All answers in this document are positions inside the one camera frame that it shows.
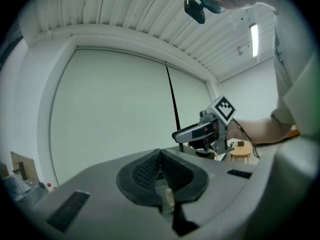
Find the cable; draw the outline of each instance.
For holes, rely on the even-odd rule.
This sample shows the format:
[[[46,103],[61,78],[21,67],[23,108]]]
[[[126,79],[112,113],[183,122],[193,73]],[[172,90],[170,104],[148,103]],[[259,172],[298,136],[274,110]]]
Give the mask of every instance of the cable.
[[[176,99],[175,99],[175,93],[174,93],[174,89],[172,87],[170,74],[169,74],[169,69],[168,69],[167,64],[168,63],[165,62],[165,68],[166,68],[166,72],[168,74],[169,85],[170,85],[170,89],[171,89],[171,96],[172,96],[173,110],[174,110],[174,116],[175,116],[176,130],[179,131],[181,129],[180,121],[179,121],[179,114],[178,114],[178,109],[177,109],[177,104],[176,104]]]
[[[250,141],[250,143],[251,143],[251,145],[252,145],[252,147],[253,147],[253,155],[254,155],[256,158],[260,159],[261,157],[259,156],[259,154],[258,154],[258,152],[257,152],[257,149],[256,149],[254,143],[252,142],[251,138],[248,136],[248,134],[246,133],[246,131],[242,128],[242,126],[238,123],[238,121],[237,121],[236,119],[232,118],[232,120],[238,125],[240,131],[243,132],[243,134],[244,134],[244,135],[247,137],[247,139]]]

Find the wooden object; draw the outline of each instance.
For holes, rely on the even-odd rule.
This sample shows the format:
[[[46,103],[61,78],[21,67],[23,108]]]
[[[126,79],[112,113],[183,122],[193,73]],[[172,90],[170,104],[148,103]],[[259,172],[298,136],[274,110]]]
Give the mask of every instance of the wooden object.
[[[5,178],[8,176],[9,176],[9,173],[8,173],[7,166],[4,163],[0,162],[0,177]]]
[[[238,146],[238,142],[233,144],[234,150],[230,151],[230,160],[235,159],[238,161],[238,158],[246,158],[249,164],[249,158],[251,157],[251,153],[253,152],[252,146],[249,141],[243,141],[243,146]]]
[[[35,161],[31,158],[25,157],[23,155],[17,154],[15,152],[10,152],[11,160],[13,165],[13,170],[19,169],[19,163],[23,162],[25,174],[27,178],[33,183],[38,183],[39,178],[35,166]]]

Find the ceiling light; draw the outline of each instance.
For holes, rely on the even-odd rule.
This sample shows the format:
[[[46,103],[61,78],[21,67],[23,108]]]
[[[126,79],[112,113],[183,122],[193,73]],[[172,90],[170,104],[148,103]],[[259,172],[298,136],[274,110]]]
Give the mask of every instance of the ceiling light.
[[[259,50],[259,32],[258,25],[252,24],[249,26],[251,31],[251,39],[252,39],[252,56],[256,57],[258,55]]]

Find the black slot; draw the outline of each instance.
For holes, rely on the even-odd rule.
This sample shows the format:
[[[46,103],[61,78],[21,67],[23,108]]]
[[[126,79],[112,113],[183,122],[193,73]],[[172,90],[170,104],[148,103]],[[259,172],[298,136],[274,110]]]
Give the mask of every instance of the black slot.
[[[234,169],[229,170],[227,172],[227,174],[231,174],[231,175],[238,176],[238,177],[245,178],[245,179],[250,179],[250,177],[252,175],[251,172],[246,172],[246,171],[241,171],[241,170],[234,170]]]
[[[80,212],[84,204],[89,198],[89,194],[85,192],[74,192],[47,222],[56,230],[65,232],[77,214]]]

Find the corrugated ceiling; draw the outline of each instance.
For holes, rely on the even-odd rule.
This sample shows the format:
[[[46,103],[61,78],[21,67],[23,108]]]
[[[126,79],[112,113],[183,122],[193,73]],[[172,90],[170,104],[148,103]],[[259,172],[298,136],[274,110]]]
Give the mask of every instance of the corrugated ceiling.
[[[78,24],[106,24],[154,36],[204,65],[220,82],[272,56],[274,17],[264,5],[213,14],[201,25],[184,0],[35,0],[38,32]],[[249,25],[258,24],[259,57],[252,57]]]

